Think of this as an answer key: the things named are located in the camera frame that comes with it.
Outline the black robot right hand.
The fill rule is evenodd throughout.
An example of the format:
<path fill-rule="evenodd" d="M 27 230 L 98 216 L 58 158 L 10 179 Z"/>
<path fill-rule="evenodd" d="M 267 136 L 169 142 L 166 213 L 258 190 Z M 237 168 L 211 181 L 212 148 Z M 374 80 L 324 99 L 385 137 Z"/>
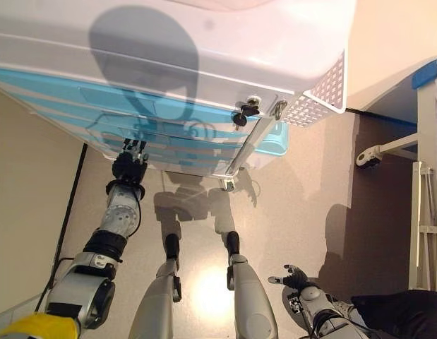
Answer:
<path fill-rule="evenodd" d="M 318 287 L 299 267 L 292 264 L 285 264 L 283 267 L 287 270 L 287 275 L 285 277 L 270 276 L 269 283 L 284 285 L 298 292 L 302 292 L 307 287 Z"/>

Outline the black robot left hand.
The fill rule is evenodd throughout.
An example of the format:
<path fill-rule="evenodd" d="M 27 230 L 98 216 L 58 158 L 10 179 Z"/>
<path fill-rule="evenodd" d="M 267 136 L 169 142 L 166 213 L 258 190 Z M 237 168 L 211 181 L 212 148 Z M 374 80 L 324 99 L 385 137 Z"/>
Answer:
<path fill-rule="evenodd" d="M 145 141 L 125 139 L 122 151 L 112 165 L 115 179 L 139 185 L 148 167 L 148 155 L 144 152 Z"/>

